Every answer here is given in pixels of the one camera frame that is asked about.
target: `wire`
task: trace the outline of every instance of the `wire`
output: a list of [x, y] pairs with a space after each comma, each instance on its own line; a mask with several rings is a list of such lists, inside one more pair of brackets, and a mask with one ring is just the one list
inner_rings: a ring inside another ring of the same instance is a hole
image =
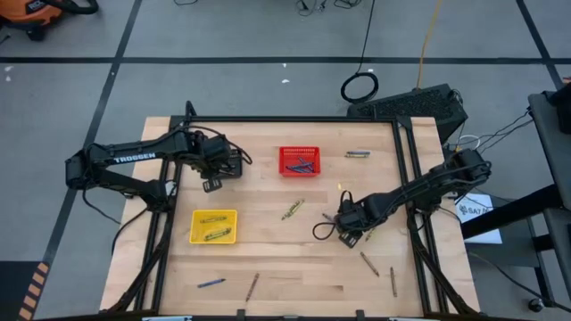
[[111, 222], [115, 222], [115, 223], [117, 223], [117, 224], [119, 224], [119, 225], [121, 224], [117, 219], [112, 218], [112, 217], [110, 217], [109, 215], [103, 213], [102, 210], [99, 210], [99, 208], [97, 208], [94, 204], [90, 203], [90, 202], [87, 200], [86, 194], [87, 194], [87, 190], [83, 190], [83, 193], [81, 194], [81, 198], [83, 198], [83, 202], [84, 202], [88, 207], [92, 208], [93, 210], [95, 210], [96, 212], [98, 212], [99, 214], [101, 214], [104, 218], [109, 219]]
[[359, 73], [360, 67], [363, 65], [363, 57], [365, 57], [365, 49], [367, 48], [367, 42], [368, 42], [368, 32], [371, 29], [371, 21], [373, 20], [374, 9], [375, 9], [375, 0], [373, 0], [373, 4], [371, 5], [371, 11], [368, 14], [368, 25], [367, 25], [367, 33], [365, 34], [365, 43], [363, 44], [363, 50], [360, 53], [359, 68], [357, 69], [357, 71], [355, 71], [355, 74]]
[[520, 128], [524, 128], [525, 126], [531, 124], [532, 122], [534, 122], [533, 120], [528, 120], [527, 122], [516, 126], [515, 128], [511, 129], [508, 133], [504, 134], [504, 136], [500, 139], [498, 139], [497, 141], [493, 142], [491, 145], [487, 146], [486, 148], [484, 148], [480, 153], [483, 154], [487, 149], [490, 149], [492, 147], [494, 147], [497, 143], [501, 142], [502, 139], [506, 138], [507, 136], [509, 136], [511, 133], [515, 132], [516, 130], [520, 129]]
[[466, 135], [460, 136], [460, 137], [458, 138], [458, 143], [456, 144], [457, 148], [458, 148], [458, 146], [462, 145], [462, 144], [459, 143], [462, 139], [464, 139], [464, 138], [470, 138], [470, 137], [471, 137], [471, 138], [475, 138], [476, 141], [478, 142], [478, 143], [476, 144], [476, 147], [474, 147], [474, 149], [480, 147], [480, 144], [482, 143], [482, 140], [480, 139], [480, 137], [478, 137], [478, 136], [476, 136], [476, 135], [466, 134]]
[[181, 3], [180, 1], [177, 1], [177, 0], [172, 0], [172, 2], [178, 6], [183, 6], [183, 5], [189, 5], [189, 4], [196, 4], [198, 2], [198, 0], [190, 1], [187, 3]]
[[460, 222], [460, 224], [462, 224], [462, 221], [458, 217], [458, 214], [454, 213], [453, 211], [447, 210], [442, 206], [438, 206], [438, 210], [443, 210], [444, 212], [451, 214], [455, 219], [457, 219]]
[[[331, 226], [331, 231], [329, 231], [329, 233], [328, 233], [325, 237], [319, 237], [319, 236], [317, 236], [317, 235], [315, 234], [315, 230], [316, 230], [318, 227], [320, 227], [320, 226], [325, 226], [325, 225], [330, 225], [330, 226]], [[321, 222], [321, 223], [316, 224], [316, 225], [313, 227], [313, 230], [312, 230], [311, 232], [313, 233], [313, 237], [315, 237], [316, 239], [318, 239], [318, 240], [320, 240], [320, 241], [325, 241], [326, 239], [328, 239], [328, 238], [333, 234], [333, 232], [335, 231], [335, 226], [336, 226], [336, 224], [333, 223], [333, 222]]]
[[458, 140], [456, 141], [456, 146], [458, 149], [458, 145], [460, 144], [460, 139], [462, 139], [462, 132], [464, 132], [464, 126], [466, 126], [466, 121], [462, 123], [462, 127], [460, 128], [460, 133], [458, 134]]
[[420, 52], [420, 62], [418, 63], [418, 79], [417, 79], [417, 89], [420, 89], [420, 83], [422, 81], [422, 63], [425, 60], [425, 50], [426, 44], [430, 37], [432, 36], [432, 30], [434, 29], [434, 25], [436, 24], [436, 19], [438, 18], [438, 12], [440, 11], [440, 4], [442, 4], [443, 0], [438, 0], [436, 3], [436, 8], [434, 9], [434, 13], [432, 15], [432, 20], [430, 21], [430, 27], [428, 27], [428, 31], [426, 32], [425, 42], [422, 44], [422, 52]]
[[492, 263], [492, 262], [489, 261], [488, 259], [485, 259], [485, 258], [483, 258], [483, 257], [479, 256], [478, 254], [473, 253], [473, 252], [471, 252], [471, 251], [468, 252], [468, 255], [470, 255], [470, 256], [472, 256], [472, 257], [474, 257], [474, 258], [480, 259], [482, 262], [484, 262], [484, 263], [486, 263], [486, 264], [488, 264], [488, 265], [490, 265], [490, 266], [496, 268], [500, 273], [502, 273], [502, 274], [503, 274], [508, 280], [510, 280], [513, 284], [515, 284], [515, 285], [517, 285], [518, 287], [520, 287], [521, 289], [523, 289], [523, 290], [525, 290], [525, 291], [531, 293], [531, 294], [534, 295], [535, 297], [540, 298], [540, 299], [544, 300], [545, 302], [548, 302], [550, 305], [552, 305], [552, 306], [554, 306], [554, 307], [556, 307], [556, 308], [559, 308], [559, 309], [562, 309], [562, 310], [564, 310], [564, 311], [566, 311], [566, 312], [568, 312], [568, 313], [571, 313], [571, 308], [568, 308], [568, 307], [566, 307], [566, 306], [564, 306], [564, 305], [562, 305], [562, 304], [559, 304], [559, 303], [557, 303], [557, 302], [554, 301], [554, 300], [550, 300], [549, 298], [546, 298], [546, 297], [542, 296], [541, 294], [539, 294], [538, 292], [536, 292], [536, 291], [534, 291], [534, 290], [528, 288], [527, 286], [521, 284], [520, 282], [516, 281], [513, 277], [511, 277], [508, 273], [506, 273], [504, 270], [502, 270], [501, 267], [499, 267], [499, 266], [496, 265], [495, 263]]
[[125, 227], [127, 227], [129, 224], [133, 223], [137, 218], [140, 218], [143, 214], [145, 214], [147, 212], [148, 209], [149, 209], [148, 207], [145, 207], [138, 214], [136, 214], [133, 218], [128, 220], [127, 223], [125, 223], [125, 225], [123, 225], [119, 228], [119, 231], [117, 231], [117, 233], [115, 234], [115, 237], [113, 237], [113, 243], [111, 246], [111, 255], [113, 255], [113, 252], [115, 251], [115, 243], [117, 242], [117, 239], [119, 238], [119, 235], [121, 234], [123, 229], [125, 229]]
[[529, 111], [525, 111], [525, 113], [521, 116], [519, 116], [518, 118], [516, 118], [516, 120], [512, 121], [509, 125], [505, 126], [504, 128], [499, 129], [497, 132], [495, 132], [490, 138], [488, 138], [485, 142], [482, 143], [482, 146], [485, 145], [486, 143], [488, 143], [491, 139], [493, 139], [495, 136], [499, 136], [499, 135], [503, 135], [500, 134], [501, 131], [508, 129], [509, 127], [515, 125], [518, 121], [520, 121], [523, 117], [527, 116], [527, 114], [529, 114]]
[[[167, 196], [167, 200], [170, 199], [170, 197], [172, 197], [172, 195], [174, 194], [175, 190], [178, 188], [176, 183], [174, 183], [174, 181], [172, 179], [169, 179], [167, 181], [165, 181], [165, 184], [167, 184], [168, 182], [172, 182], [173, 186], [170, 188], [170, 192], [169, 192], [169, 196]], [[133, 218], [131, 218], [129, 221], [127, 221], [127, 223], [125, 223], [125, 225], [123, 225], [119, 231], [117, 231], [117, 233], [115, 234], [115, 237], [113, 237], [113, 243], [112, 243], [112, 247], [111, 247], [111, 255], [113, 255], [113, 252], [115, 251], [115, 243], [117, 242], [117, 239], [119, 238], [119, 235], [121, 234], [121, 232], [123, 231], [123, 229], [125, 229], [125, 227], [127, 227], [129, 224], [133, 223], [137, 218], [140, 218], [143, 214], [145, 214], [145, 212], [147, 212], [149, 210], [149, 207], [145, 207], [143, 210], [141, 210], [138, 214], [136, 214]]]
[[359, 5], [360, 3], [361, 3], [361, 0], [355, 0], [355, 1], [335, 0], [333, 2], [333, 5], [336, 6], [337, 8], [341, 8], [341, 9], [352, 9], [352, 8], [356, 7], [357, 5]]
[[[368, 42], [368, 32], [371, 29], [371, 21], [373, 20], [373, 11], [375, 9], [375, 0], [373, 0], [373, 4], [371, 5], [371, 10], [370, 13], [368, 14], [368, 25], [367, 25], [367, 33], [365, 34], [365, 43], [363, 44], [363, 50], [360, 53], [360, 60], [359, 60], [359, 68], [357, 69], [357, 71], [355, 71], [355, 74], [350, 76], [347, 80], [345, 80], [343, 82], [343, 84], [341, 85], [341, 97], [349, 103], [364, 103], [368, 100], [370, 100], [371, 98], [373, 98], [378, 91], [378, 78], [377, 76], [375, 76], [374, 73], [372, 72], [360, 72], [360, 68], [363, 65], [363, 59], [365, 57], [365, 50], [367, 49], [367, 42]], [[347, 89], [347, 86], [356, 78], [359, 77], [368, 77], [371, 78], [371, 80], [373, 80], [373, 89], [366, 95], [360, 97], [360, 98], [349, 98], [347, 96], [347, 94], [345, 93], [345, 90]]]
[[481, 143], [481, 145], [483, 145], [483, 144], [487, 143], [490, 139], [492, 139], [492, 138], [494, 138], [494, 137], [496, 137], [496, 136], [506, 135], [507, 133], [500, 134], [500, 132], [503, 131], [503, 130], [506, 130], [506, 129], [509, 128], [510, 126], [513, 126], [514, 124], [516, 124], [520, 119], [522, 119], [523, 117], [525, 117], [528, 113], [529, 113], [529, 111], [526, 111], [522, 116], [520, 116], [520, 117], [518, 117], [516, 120], [512, 121], [509, 125], [507, 125], [507, 126], [501, 128], [501, 129], [499, 129], [499, 130], [496, 131], [494, 134], [481, 135], [481, 136], [479, 136], [477, 139], [473, 139], [473, 140], [470, 140], [470, 141], [467, 141], [467, 142], [464, 142], [464, 143], [460, 143], [460, 144], [451, 144], [451, 145], [458, 146], [458, 145], [463, 145], [463, 144], [471, 144], [471, 143], [477, 142], [477, 141], [480, 140], [481, 138], [490, 137], [488, 140], [486, 140], [485, 142]]

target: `orange striped tape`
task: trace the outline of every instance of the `orange striped tape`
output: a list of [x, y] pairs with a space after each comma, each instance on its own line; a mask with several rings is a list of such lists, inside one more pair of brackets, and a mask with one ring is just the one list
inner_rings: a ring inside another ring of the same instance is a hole
[[44, 263], [40, 262], [34, 275], [28, 286], [28, 292], [24, 296], [24, 301], [22, 302], [20, 313], [18, 315], [18, 320], [29, 321], [34, 317], [34, 312], [36, 312], [37, 302], [39, 297], [44, 290], [44, 285], [46, 284], [47, 273], [50, 267]]

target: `black floor stripe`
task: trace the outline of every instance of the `black floor stripe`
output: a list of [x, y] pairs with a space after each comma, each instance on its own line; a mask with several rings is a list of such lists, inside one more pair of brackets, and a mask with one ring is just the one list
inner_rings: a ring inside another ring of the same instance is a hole
[[[125, 57], [122, 63], [229, 64], [229, 63], [359, 63], [360, 57]], [[365, 57], [364, 63], [418, 64], [415, 57]], [[424, 64], [545, 64], [542, 58], [425, 58]]]
[[[97, 107], [95, 108], [95, 113], [93, 115], [93, 118], [91, 119], [91, 125], [89, 126], [89, 130], [87, 131], [86, 139], [83, 144], [84, 147], [93, 143], [95, 141], [95, 137], [97, 136], [97, 130], [101, 125], [101, 120], [103, 119], [103, 114], [105, 113], [105, 108], [107, 107], [109, 96], [111, 95], [111, 92], [113, 90], [113, 85], [115, 84], [115, 79], [117, 78], [117, 72], [119, 71], [119, 66], [120, 66], [120, 58], [123, 57], [125, 49], [127, 48], [128, 39], [130, 38], [131, 32], [133, 31], [133, 26], [135, 25], [135, 20], [137, 19], [139, 8], [141, 7], [141, 2], [142, 0], [135, 0], [135, 2], [133, 3], [131, 14], [128, 17], [127, 25], [123, 30], [123, 35], [121, 37], [119, 47], [117, 48], [117, 53], [115, 54], [115, 57], [112, 59], [111, 69], [109, 70], [109, 74], [107, 75], [107, 79], [105, 80], [105, 85], [103, 86], [101, 96], [99, 97], [99, 103], [97, 103]], [[65, 227], [68, 223], [68, 218], [70, 217], [71, 208], [73, 207], [76, 194], [77, 191], [72, 191], [68, 189], [63, 199], [63, 204], [62, 207], [60, 208], [60, 213], [58, 215], [58, 218], [55, 221], [54, 230], [52, 231], [52, 235], [50, 236], [50, 240], [47, 244], [46, 252], [44, 254], [44, 262], [46, 262], [50, 266], [52, 266], [54, 263], [55, 255], [60, 246], [60, 242], [62, 240]]]
[[0, 57], [0, 63], [113, 63], [113, 57]]
[[540, 55], [546, 61], [545, 66], [547, 67], [547, 71], [550, 73], [551, 81], [553, 81], [553, 85], [557, 89], [563, 87], [563, 81], [561, 80], [561, 76], [557, 73], [557, 69], [551, 60], [550, 53], [547, 51], [547, 47], [543, 43], [542, 37], [539, 34], [539, 30], [535, 27], [534, 19], [532, 18], [531, 13], [527, 9], [527, 5], [525, 5], [524, 0], [516, 0], [517, 7], [521, 12], [522, 16], [524, 17], [525, 24], [529, 29], [529, 33], [531, 33], [532, 38], [534, 39], [535, 45], [537, 46], [537, 50], [539, 50]]
[[[230, 64], [230, 63], [359, 63], [360, 57], [0, 57], [0, 63], [140, 63], [140, 64]], [[365, 63], [417, 64], [418, 57], [365, 57]], [[426, 57], [424, 64], [528, 65], [571, 64], [571, 58], [461, 58]]]

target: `black cable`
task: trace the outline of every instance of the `black cable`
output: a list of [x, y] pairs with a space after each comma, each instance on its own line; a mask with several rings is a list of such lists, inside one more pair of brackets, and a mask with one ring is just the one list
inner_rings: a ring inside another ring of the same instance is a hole
[[87, 200], [86, 194], [87, 194], [87, 190], [83, 190], [83, 193], [81, 194], [81, 198], [83, 198], [83, 202], [84, 202], [88, 207], [92, 208], [93, 210], [95, 210], [96, 212], [98, 212], [99, 214], [101, 214], [104, 218], [109, 219], [111, 222], [115, 222], [115, 223], [117, 223], [117, 224], [119, 224], [119, 225], [121, 224], [121, 222], [119, 222], [117, 219], [112, 218], [112, 217], [110, 217], [109, 215], [103, 213], [102, 210], [99, 210], [99, 208], [97, 208], [94, 204], [90, 203], [90, 202]]
[[[349, 103], [364, 103], [364, 102], [370, 100], [371, 98], [373, 98], [377, 94], [377, 91], [378, 91], [378, 78], [377, 78], [377, 76], [375, 76], [375, 74], [372, 72], [359, 72], [361, 66], [363, 65], [363, 58], [365, 57], [365, 49], [367, 48], [367, 42], [368, 42], [368, 32], [371, 29], [371, 21], [373, 20], [374, 9], [375, 9], [375, 0], [373, 0], [373, 4], [371, 5], [371, 11], [368, 15], [367, 33], [365, 34], [365, 43], [363, 44], [363, 50], [360, 54], [359, 68], [357, 69], [357, 71], [355, 72], [354, 75], [350, 76], [341, 85], [341, 97], [346, 102], [349, 102]], [[345, 93], [345, 91], [347, 89], [347, 85], [349, 85], [354, 79], [359, 78], [359, 77], [371, 78], [371, 80], [373, 80], [373, 90], [371, 90], [370, 93], [368, 93], [368, 94], [366, 94], [360, 98], [350, 98]]]
[[368, 42], [368, 32], [371, 29], [371, 21], [373, 20], [373, 11], [375, 11], [375, 0], [373, 0], [373, 4], [371, 5], [371, 11], [368, 13], [368, 24], [367, 24], [367, 33], [365, 34], [365, 43], [363, 44], [363, 50], [360, 53], [359, 68], [357, 69], [355, 74], [357, 74], [360, 71], [360, 67], [363, 64], [363, 57], [365, 56], [365, 49], [367, 48], [367, 42]]
[[438, 210], [443, 210], [446, 213], [450, 213], [455, 219], [457, 219], [460, 222], [460, 224], [462, 224], [462, 220], [460, 220], [460, 218], [458, 217], [458, 214], [454, 213], [453, 211], [447, 210], [442, 206], [438, 206]]
[[534, 122], [533, 120], [528, 120], [527, 122], [525, 122], [525, 123], [523, 123], [523, 124], [521, 124], [521, 125], [519, 125], [519, 126], [514, 127], [514, 128], [511, 129], [508, 133], [503, 134], [504, 136], [503, 136], [502, 138], [498, 139], [497, 141], [493, 142], [491, 145], [489, 145], [489, 146], [487, 146], [486, 148], [484, 148], [484, 149], [480, 152], [480, 154], [483, 154], [486, 150], [488, 150], [488, 149], [494, 147], [497, 143], [501, 142], [502, 139], [506, 138], [506, 137], [509, 136], [511, 133], [515, 132], [516, 130], [518, 130], [518, 129], [520, 129], [520, 128], [524, 128], [525, 126], [527, 126], [527, 125], [529, 125], [529, 124], [531, 124], [531, 123], [533, 123], [533, 122]]
[[336, 6], [337, 8], [341, 8], [341, 9], [352, 9], [353, 7], [356, 7], [357, 5], [359, 5], [360, 2], [361, 2], [361, 0], [355, 0], [355, 1], [335, 0], [333, 2], [333, 5]]
[[[174, 183], [174, 181], [172, 179], [169, 179], [167, 181], [165, 181], [165, 184], [167, 184], [168, 182], [173, 182], [173, 186], [170, 189], [169, 192], [169, 196], [167, 196], [167, 200], [170, 199], [170, 197], [172, 197], [172, 195], [174, 194], [175, 190], [177, 189], [176, 184]], [[117, 239], [119, 238], [119, 235], [121, 234], [121, 232], [123, 231], [123, 229], [125, 229], [125, 227], [127, 227], [129, 224], [133, 223], [137, 218], [140, 218], [143, 214], [145, 214], [145, 212], [147, 212], [149, 210], [148, 206], [145, 207], [143, 210], [141, 210], [141, 212], [139, 212], [138, 214], [136, 214], [133, 218], [131, 218], [129, 221], [127, 221], [127, 223], [125, 223], [125, 225], [123, 225], [119, 231], [117, 231], [117, 233], [115, 234], [115, 237], [113, 237], [113, 243], [112, 243], [112, 247], [111, 247], [111, 255], [113, 255], [113, 252], [115, 251], [115, 243], [117, 242]]]
[[[325, 225], [330, 225], [330, 226], [331, 226], [331, 231], [329, 231], [329, 234], [327, 234], [327, 236], [325, 236], [325, 237], [319, 237], [319, 236], [317, 236], [317, 235], [315, 234], [315, 230], [316, 230], [318, 227], [320, 227], [320, 226], [325, 226]], [[334, 231], [335, 231], [335, 223], [333, 223], [333, 222], [321, 222], [321, 223], [316, 224], [316, 225], [313, 227], [313, 230], [312, 230], [311, 232], [313, 233], [313, 237], [315, 237], [316, 239], [318, 239], [318, 240], [320, 240], [320, 241], [325, 241], [326, 239], [328, 239], [328, 238], [333, 234]]]
[[456, 146], [460, 144], [460, 138], [462, 137], [462, 133], [464, 132], [464, 126], [466, 126], [466, 121], [462, 123], [462, 127], [460, 128], [460, 133], [458, 134], [458, 140], [456, 141]]
[[[512, 121], [509, 125], [505, 126], [504, 128], [499, 129], [498, 131], [496, 131], [495, 134], [486, 134], [486, 135], [481, 135], [481, 136], [479, 136], [480, 139], [481, 139], [481, 138], [484, 138], [484, 137], [490, 137], [490, 138], [489, 138], [488, 140], [486, 140], [484, 143], [480, 144], [480, 146], [478, 146], [478, 148], [481, 147], [482, 145], [484, 145], [485, 143], [487, 143], [490, 139], [492, 139], [492, 138], [494, 138], [494, 137], [496, 137], [496, 136], [504, 136], [504, 135], [506, 135], [507, 133], [500, 134], [500, 132], [503, 131], [503, 130], [505, 130], [505, 129], [507, 129], [507, 128], [509, 128], [510, 126], [514, 125], [515, 123], [517, 123], [518, 120], [520, 120], [520, 119], [522, 119], [523, 117], [525, 117], [528, 113], [529, 113], [529, 111], [526, 111], [524, 115], [518, 117], [516, 120]], [[464, 142], [464, 143], [449, 144], [449, 145], [454, 145], [454, 146], [456, 147], [456, 146], [460, 146], [460, 145], [463, 145], [463, 144], [471, 144], [471, 143], [474, 143], [474, 142], [477, 142], [477, 141], [478, 141], [477, 139], [473, 139], [473, 140], [469, 140], [469, 141]]]
[[187, 3], [181, 3], [181, 2], [179, 2], [179, 1], [177, 1], [177, 0], [172, 0], [172, 2], [175, 3], [175, 4], [178, 5], [178, 6], [183, 6], [183, 5], [189, 5], [189, 4], [196, 4], [196, 3], [198, 2], [198, 0], [190, 1], [190, 2], [187, 2]]
[[525, 111], [525, 113], [521, 116], [519, 116], [518, 118], [516, 118], [516, 120], [512, 121], [509, 125], [507, 125], [506, 127], [499, 129], [497, 132], [495, 132], [490, 138], [488, 138], [485, 142], [483, 142], [482, 144], [480, 144], [480, 146], [478, 146], [478, 148], [482, 148], [482, 146], [484, 146], [486, 143], [488, 143], [490, 140], [492, 140], [494, 137], [496, 136], [500, 136], [503, 134], [500, 134], [501, 131], [506, 130], [507, 128], [511, 127], [512, 125], [515, 125], [520, 119], [522, 119], [523, 117], [527, 116], [527, 114], [529, 113], [529, 111]]
[[513, 284], [517, 285], [518, 287], [520, 287], [521, 289], [523, 289], [523, 290], [525, 290], [525, 291], [531, 293], [531, 294], [534, 295], [535, 297], [540, 298], [540, 299], [544, 300], [545, 302], [548, 302], [550, 305], [553, 305], [553, 306], [556, 307], [556, 308], [559, 308], [559, 309], [562, 309], [562, 310], [564, 310], [564, 311], [566, 311], [566, 312], [568, 312], [568, 313], [571, 313], [571, 308], [568, 308], [568, 307], [566, 307], [566, 306], [564, 306], [564, 305], [562, 305], [562, 304], [559, 304], [559, 303], [557, 303], [557, 302], [554, 301], [554, 300], [550, 300], [549, 298], [546, 298], [546, 297], [542, 296], [541, 294], [539, 294], [538, 292], [536, 292], [536, 291], [534, 291], [534, 290], [528, 288], [527, 286], [521, 284], [520, 282], [516, 281], [513, 277], [511, 277], [508, 273], [506, 273], [504, 270], [502, 270], [501, 267], [499, 267], [499, 266], [496, 265], [495, 263], [492, 263], [492, 262], [489, 261], [488, 259], [485, 259], [485, 258], [483, 258], [483, 257], [479, 256], [478, 254], [475, 254], [475, 253], [473, 253], [473, 252], [471, 252], [471, 251], [468, 252], [468, 255], [470, 255], [470, 256], [472, 256], [472, 257], [474, 257], [474, 258], [480, 259], [482, 262], [484, 262], [484, 263], [486, 263], [486, 264], [488, 264], [488, 265], [490, 265], [490, 266], [496, 268], [496, 269], [497, 269], [500, 273], [502, 273], [508, 280], [510, 280], [511, 283], [513, 283]]
[[119, 238], [119, 235], [121, 234], [123, 229], [125, 229], [125, 227], [127, 227], [129, 224], [133, 223], [137, 218], [140, 218], [143, 214], [145, 214], [147, 212], [147, 210], [148, 210], [148, 207], [145, 207], [138, 214], [136, 214], [133, 218], [128, 220], [127, 223], [125, 223], [125, 225], [123, 225], [119, 228], [119, 231], [117, 231], [117, 233], [115, 234], [115, 237], [113, 237], [113, 243], [111, 246], [111, 255], [113, 255], [113, 252], [115, 251], [115, 243], [117, 242], [117, 239]]

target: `orange vacuum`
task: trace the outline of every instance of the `orange vacuum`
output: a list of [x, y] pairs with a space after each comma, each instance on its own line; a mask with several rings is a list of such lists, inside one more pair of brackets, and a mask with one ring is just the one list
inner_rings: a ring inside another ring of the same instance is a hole
[[79, 6], [73, 0], [0, 0], [0, 28], [26, 31], [34, 41], [46, 36], [46, 27], [64, 12], [93, 14], [99, 10], [97, 0], [87, 0], [89, 6]]

